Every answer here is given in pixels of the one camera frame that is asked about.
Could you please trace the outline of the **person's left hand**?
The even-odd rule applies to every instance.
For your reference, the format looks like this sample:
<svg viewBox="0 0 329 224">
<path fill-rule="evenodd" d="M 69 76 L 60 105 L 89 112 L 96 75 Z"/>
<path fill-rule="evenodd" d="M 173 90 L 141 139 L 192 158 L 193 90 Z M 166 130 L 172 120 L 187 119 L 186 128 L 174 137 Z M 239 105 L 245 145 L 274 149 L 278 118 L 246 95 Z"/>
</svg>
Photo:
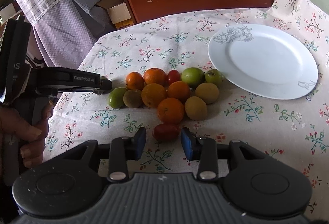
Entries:
<svg viewBox="0 0 329 224">
<path fill-rule="evenodd" d="M 53 105 L 48 103 L 42 110 L 41 120 L 30 125 L 13 108 L 1 107 L 1 144 L 4 135 L 13 135 L 27 142 L 20 149 L 20 155 L 26 168 L 33 168 L 43 161 L 45 137 L 49 132 L 48 120 L 53 115 Z"/>
</svg>

